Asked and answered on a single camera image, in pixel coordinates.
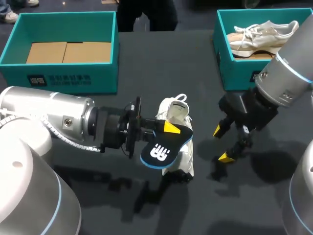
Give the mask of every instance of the person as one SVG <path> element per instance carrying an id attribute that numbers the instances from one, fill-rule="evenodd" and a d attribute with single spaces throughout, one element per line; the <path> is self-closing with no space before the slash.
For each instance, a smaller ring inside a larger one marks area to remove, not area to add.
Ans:
<path id="1" fill-rule="evenodd" d="M 36 7 L 39 5 L 39 0 L 26 0 L 24 2 L 29 7 Z M 18 14 L 14 13 L 6 0 L 0 0 L 0 18 L 8 24 L 14 24 L 18 19 Z"/>
<path id="2" fill-rule="evenodd" d="M 118 31 L 132 32 L 142 13 L 150 20 L 150 31 L 174 31 L 178 24 L 173 0 L 119 0 L 116 12 Z"/>

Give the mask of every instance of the cardboard box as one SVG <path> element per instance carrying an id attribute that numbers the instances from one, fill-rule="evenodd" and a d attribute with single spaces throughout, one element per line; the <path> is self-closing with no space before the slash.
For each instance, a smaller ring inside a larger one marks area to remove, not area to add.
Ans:
<path id="1" fill-rule="evenodd" d="M 234 32 L 234 26 L 246 28 L 266 21 L 289 24 L 294 20 L 301 25 L 310 14 L 311 8 L 218 10 L 213 45 L 224 89 L 242 91 L 254 87 L 254 78 L 272 58 L 268 54 L 235 58 L 227 40 L 227 34 Z"/>
<path id="2" fill-rule="evenodd" d="M 67 94 L 117 92 L 115 12 L 23 13 L 0 57 L 8 86 Z"/>

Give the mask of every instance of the jeans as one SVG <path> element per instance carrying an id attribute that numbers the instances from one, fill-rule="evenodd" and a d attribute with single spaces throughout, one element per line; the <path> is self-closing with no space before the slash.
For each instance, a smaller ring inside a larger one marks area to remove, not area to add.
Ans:
<path id="1" fill-rule="evenodd" d="M 178 24 L 173 0 L 120 0 L 116 13 L 118 31 L 132 32 L 142 13 L 150 20 L 150 31 L 174 31 Z"/>
<path id="2" fill-rule="evenodd" d="M 10 5 L 6 3 L 6 0 L 0 0 L 0 17 L 5 17 L 10 11 Z"/>

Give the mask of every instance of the white sneaker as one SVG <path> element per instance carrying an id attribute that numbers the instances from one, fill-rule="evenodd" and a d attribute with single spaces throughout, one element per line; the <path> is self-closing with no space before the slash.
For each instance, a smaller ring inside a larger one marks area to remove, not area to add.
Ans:
<path id="1" fill-rule="evenodd" d="M 192 130 L 191 118 L 189 117 L 189 106 L 185 103 L 187 96 L 179 94 L 175 98 L 165 98 L 159 107 L 156 118 L 158 120 L 167 120 L 170 123 L 184 125 Z M 194 176 L 193 166 L 193 144 L 192 140 L 185 144 L 175 160 L 174 164 L 167 169 L 162 170 L 162 175 L 171 172 L 179 181 L 189 181 Z"/>
<path id="2" fill-rule="evenodd" d="M 240 57 L 250 57 L 257 51 L 276 54 L 298 28 L 297 21 L 290 24 L 274 24 L 267 21 L 248 28 L 235 26 L 236 33 L 228 34 L 227 39 L 231 52 Z"/>
<path id="3" fill-rule="evenodd" d="M 7 24 L 14 24 L 18 20 L 18 14 L 15 14 L 13 11 L 9 12 L 4 17 L 4 22 Z"/>
<path id="4" fill-rule="evenodd" d="M 39 6 L 39 0 L 27 0 L 27 4 L 29 7 Z"/>

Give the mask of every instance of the white cable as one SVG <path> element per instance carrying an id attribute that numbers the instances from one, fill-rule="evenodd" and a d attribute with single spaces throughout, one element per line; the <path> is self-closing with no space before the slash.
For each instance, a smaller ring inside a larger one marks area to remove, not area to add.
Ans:
<path id="1" fill-rule="evenodd" d="M 30 114 L 21 115 L 21 114 L 17 114 L 16 112 L 11 112 L 8 110 L 3 110 L 3 109 L 0 109 L 0 113 L 10 115 L 10 116 L 6 117 L 5 119 L 3 119 L 2 121 L 0 121 L 0 127 L 2 127 L 3 125 L 8 123 L 9 121 L 12 121 L 18 117 L 24 117 L 24 118 L 28 118 L 28 119 L 36 119 L 36 120 L 40 120 L 46 126 L 47 129 L 49 129 L 57 138 L 64 141 L 65 143 L 67 143 L 67 144 L 69 144 L 75 148 L 82 149 L 82 150 L 87 150 L 87 151 L 91 151 L 91 152 L 100 152 L 100 149 L 97 147 L 81 145 L 81 144 L 75 143 L 75 142 L 71 141 L 70 139 L 66 138 L 59 131 L 57 131 L 57 129 L 55 129 L 53 127 L 53 125 L 47 120 L 46 116 L 39 117 L 37 115 L 30 115 Z"/>
<path id="2" fill-rule="evenodd" d="M 7 124 L 8 122 L 13 121 L 15 119 L 17 119 L 17 117 L 14 115 L 6 117 L 5 119 L 0 121 L 0 128 L 2 128 L 5 124 Z"/>

